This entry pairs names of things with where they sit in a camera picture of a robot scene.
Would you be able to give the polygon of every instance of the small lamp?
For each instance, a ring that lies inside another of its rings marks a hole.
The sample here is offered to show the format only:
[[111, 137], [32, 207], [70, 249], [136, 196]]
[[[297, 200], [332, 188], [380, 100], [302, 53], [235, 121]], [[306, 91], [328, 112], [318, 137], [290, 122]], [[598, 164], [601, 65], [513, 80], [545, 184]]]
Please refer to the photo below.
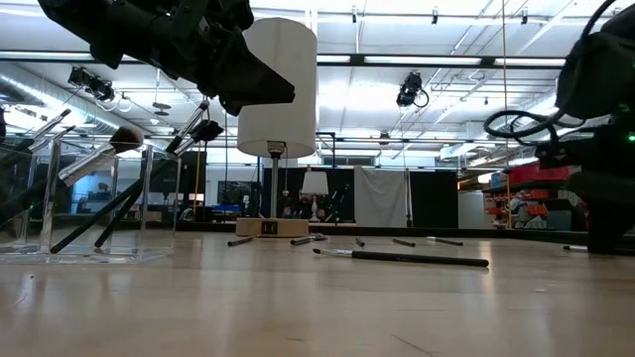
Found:
[[313, 217], [310, 222], [319, 222], [318, 219], [318, 194], [328, 194], [328, 181], [326, 173], [308, 171], [305, 173], [305, 183], [302, 186], [302, 193], [312, 194], [314, 204], [311, 206]]

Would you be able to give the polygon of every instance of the lamp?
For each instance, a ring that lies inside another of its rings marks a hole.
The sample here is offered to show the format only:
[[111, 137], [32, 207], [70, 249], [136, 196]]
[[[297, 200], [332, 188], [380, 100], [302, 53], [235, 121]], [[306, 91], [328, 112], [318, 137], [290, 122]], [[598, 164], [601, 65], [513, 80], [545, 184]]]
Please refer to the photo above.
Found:
[[238, 150], [272, 159], [271, 218], [276, 218], [279, 160], [316, 150], [318, 40], [306, 26], [285, 19], [258, 20], [244, 36], [256, 57], [296, 87], [293, 103], [246, 106], [238, 120]]
[[328, 194], [328, 181], [326, 173], [318, 173], [308, 171], [305, 173], [305, 183], [302, 186], [302, 193], [312, 194], [314, 196], [314, 204], [311, 206], [313, 217], [311, 222], [319, 222], [318, 219], [318, 195]]

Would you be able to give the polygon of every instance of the power cord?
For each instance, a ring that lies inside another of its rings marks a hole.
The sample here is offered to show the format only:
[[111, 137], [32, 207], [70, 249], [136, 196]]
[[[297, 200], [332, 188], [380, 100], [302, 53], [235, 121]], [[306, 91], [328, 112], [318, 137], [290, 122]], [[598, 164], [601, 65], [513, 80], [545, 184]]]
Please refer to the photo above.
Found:
[[[588, 38], [593, 26], [595, 26], [595, 23], [597, 22], [599, 17], [614, 2], [615, 0], [606, 0], [604, 1], [604, 3], [602, 3], [602, 5], [597, 10], [595, 10], [593, 15], [589, 19], [589, 21], [586, 23], [586, 26], [584, 27], [582, 34], [580, 35], [579, 41], [581, 44], [583, 44], [584, 41]], [[583, 76], [582, 69], [583, 69], [585, 58], [584, 56], [581, 56], [577, 58], [576, 60], [577, 60], [577, 63], [575, 64], [573, 69], [572, 86], [571, 86], [572, 88], [575, 88], [579, 85], [580, 79]], [[493, 115], [491, 115], [489, 118], [485, 120], [485, 122], [483, 123], [484, 130], [487, 134], [490, 134], [495, 137], [504, 138], [504, 139], [514, 139], [516, 140], [516, 142], [518, 142], [520, 145], [523, 145], [523, 146], [536, 146], [537, 144], [524, 142], [521, 140], [521, 138], [540, 133], [543, 130], [548, 130], [550, 133], [550, 140], [554, 143], [557, 143], [559, 138], [554, 126], [559, 126], [563, 128], [579, 128], [586, 123], [586, 119], [578, 119], [580, 122], [576, 124], [570, 124], [570, 123], [561, 121], [563, 116], [568, 112], [568, 108], [572, 102], [573, 93], [574, 93], [573, 90], [569, 91], [567, 97], [565, 97], [565, 100], [563, 100], [561, 107], [553, 115], [535, 114], [535, 113], [531, 113], [524, 110], [503, 110], [503, 111], [494, 113]], [[501, 130], [496, 130], [491, 128], [492, 123], [496, 119], [500, 117], [508, 116], [508, 115], [516, 116], [516, 118], [512, 120], [512, 122], [507, 126], [507, 131], [501, 131]], [[516, 125], [517, 121], [520, 118], [524, 118], [524, 117], [533, 119], [534, 121], [537, 121], [539, 124], [529, 129], [515, 131], [514, 126]]]

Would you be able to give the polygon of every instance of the ceiling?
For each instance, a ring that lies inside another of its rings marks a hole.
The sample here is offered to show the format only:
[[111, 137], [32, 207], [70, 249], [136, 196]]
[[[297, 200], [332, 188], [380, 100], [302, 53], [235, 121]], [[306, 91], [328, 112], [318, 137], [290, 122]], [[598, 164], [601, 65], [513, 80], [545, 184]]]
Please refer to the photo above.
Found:
[[[507, 0], [504, 9], [501, 9], [503, 1], [492, 0], [252, 0], [250, 3], [257, 18], [284, 16], [313, 27], [319, 54], [564, 57], [601, 2]], [[603, 21], [614, 9], [630, 3], [617, 1], [605, 13]], [[355, 9], [359, 21], [353, 24]], [[529, 19], [526, 25], [520, 23], [523, 9]], [[313, 12], [312, 21], [311, 16], [307, 17], [308, 11]], [[439, 14], [436, 25], [432, 24], [433, 13]], [[34, 0], [0, 0], [0, 32], [11, 34], [0, 37], [0, 51], [88, 51], [84, 41], [44, 17]], [[66, 83], [70, 64], [15, 65], [72, 90]], [[153, 133], [165, 134], [179, 128], [201, 101], [194, 84], [182, 79], [170, 81], [164, 75], [160, 76], [156, 93], [157, 71], [149, 65], [127, 64], [112, 70], [101, 64], [87, 64], [85, 68], [112, 80], [113, 86], [134, 102], [129, 112], [114, 109], [112, 114]], [[423, 110], [400, 110], [395, 103], [396, 95], [412, 70], [420, 72], [428, 84], [431, 103]], [[380, 131], [387, 130], [394, 137], [467, 138], [474, 136], [467, 133], [468, 122], [482, 122], [505, 107], [530, 109], [531, 103], [549, 98], [557, 76], [557, 70], [543, 69], [475, 72], [452, 68], [321, 66], [317, 127], [320, 131], [351, 137], [378, 136]], [[88, 98], [85, 93], [78, 95]], [[160, 118], [158, 125], [150, 121], [156, 111], [152, 107], [155, 100], [172, 106], [170, 116]], [[217, 102], [213, 103], [210, 114], [224, 125], [225, 116]], [[237, 118], [228, 117], [231, 134], [235, 134], [232, 128], [236, 126]]]

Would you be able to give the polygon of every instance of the floor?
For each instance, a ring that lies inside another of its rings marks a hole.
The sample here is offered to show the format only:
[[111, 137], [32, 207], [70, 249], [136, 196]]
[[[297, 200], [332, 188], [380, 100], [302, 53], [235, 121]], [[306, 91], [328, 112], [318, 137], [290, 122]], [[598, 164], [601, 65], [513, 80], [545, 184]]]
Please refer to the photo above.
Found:
[[319, 256], [354, 237], [293, 247], [181, 234], [143, 266], [0, 266], [2, 356], [629, 356], [635, 259], [562, 246], [366, 250], [489, 259], [489, 269]]

